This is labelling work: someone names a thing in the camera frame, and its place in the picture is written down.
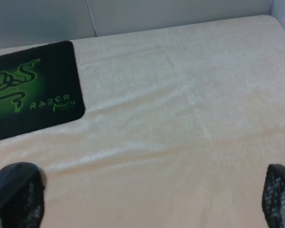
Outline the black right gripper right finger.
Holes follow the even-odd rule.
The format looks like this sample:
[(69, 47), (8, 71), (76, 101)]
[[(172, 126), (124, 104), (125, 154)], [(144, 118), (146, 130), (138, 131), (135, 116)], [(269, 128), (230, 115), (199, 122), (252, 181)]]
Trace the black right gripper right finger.
[(262, 211), (270, 228), (285, 228), (285, 166), (270, 164), (262, 194)]

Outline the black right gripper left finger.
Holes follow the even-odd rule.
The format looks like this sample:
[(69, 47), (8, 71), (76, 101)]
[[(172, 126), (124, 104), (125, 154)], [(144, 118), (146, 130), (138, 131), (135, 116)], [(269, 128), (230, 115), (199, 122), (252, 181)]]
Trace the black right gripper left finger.
[(39, 228), (44, 212), (40, 168), (30, 162), (9, 164), (0, 170), (0, 228)]

